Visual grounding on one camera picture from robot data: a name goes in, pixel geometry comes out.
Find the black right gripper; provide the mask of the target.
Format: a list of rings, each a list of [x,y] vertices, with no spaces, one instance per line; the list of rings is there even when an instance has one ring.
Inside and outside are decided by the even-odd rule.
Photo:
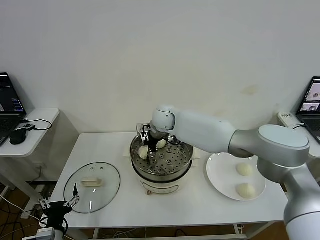
[[[152,130],[149,130],[148,133],[148,148],[149,148],[149,158],[155,158],[155,152],[157,151],[157,144],[158,144],[158,134]]]

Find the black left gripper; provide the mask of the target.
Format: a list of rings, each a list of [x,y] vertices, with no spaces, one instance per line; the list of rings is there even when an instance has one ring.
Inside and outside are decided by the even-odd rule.
[[[47,216],[47,225],[62,225],[65,215],[72,211],[72,207],[76,206],[80,201],[77,183],[74,184],[72,198],[69,201],[48,202],[46,198],[38,200],[43,213]]]

